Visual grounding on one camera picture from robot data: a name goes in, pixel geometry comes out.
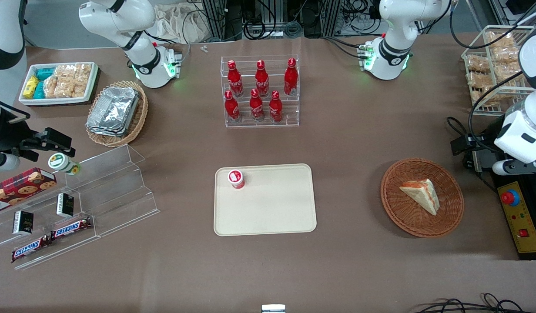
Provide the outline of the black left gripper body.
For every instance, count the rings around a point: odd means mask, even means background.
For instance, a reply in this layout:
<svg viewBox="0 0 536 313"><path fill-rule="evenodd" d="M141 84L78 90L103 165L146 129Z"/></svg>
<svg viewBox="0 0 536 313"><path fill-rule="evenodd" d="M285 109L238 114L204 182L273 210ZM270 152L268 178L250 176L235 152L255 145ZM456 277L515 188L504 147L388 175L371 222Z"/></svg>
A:
<svg viewBox="0 0 536 313"><path fill-rule="evenodd" d="M472 151L480 151L481 152L481 164L482 169L473 169L475 172L482 173L482 172L493 172L493 165L500 161L502 159L502 153L498 151L490 151L486 148L483 148L481 145L477 143L477 141L474 140L474 149Z"/></svg>

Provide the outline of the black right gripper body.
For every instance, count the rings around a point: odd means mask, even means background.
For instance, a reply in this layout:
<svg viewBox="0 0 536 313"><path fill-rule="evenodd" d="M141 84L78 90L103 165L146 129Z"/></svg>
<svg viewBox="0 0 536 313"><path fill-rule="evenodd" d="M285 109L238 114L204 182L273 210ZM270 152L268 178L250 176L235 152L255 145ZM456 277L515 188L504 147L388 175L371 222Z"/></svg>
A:
<svg viewBox="0 0 536 313"><path fill-rule="evenodd" d="M29 113L0 101L0 153L21 156L34 149L30 140L36 132L26 123L29 118Z"/></svg>

